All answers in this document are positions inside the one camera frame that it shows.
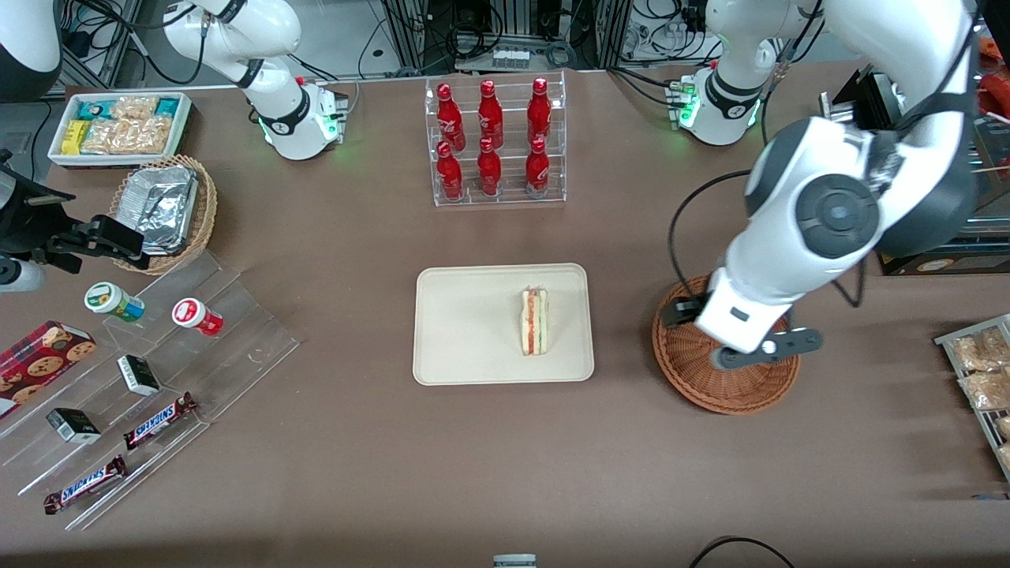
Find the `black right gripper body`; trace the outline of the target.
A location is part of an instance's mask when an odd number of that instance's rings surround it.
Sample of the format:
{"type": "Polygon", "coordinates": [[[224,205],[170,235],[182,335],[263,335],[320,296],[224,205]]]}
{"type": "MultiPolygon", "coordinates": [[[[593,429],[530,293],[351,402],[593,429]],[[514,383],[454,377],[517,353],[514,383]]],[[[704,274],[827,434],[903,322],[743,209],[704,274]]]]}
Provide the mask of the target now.
{"type": "Polygon", "coordinates": [[[45,249],[50,238],[72,229],[65,202],[76,195],[55,191],[1,166],[2,180],[11,180],[1,211],[1,248],[4,255],[29,258],[36,249],[45,249]]]}

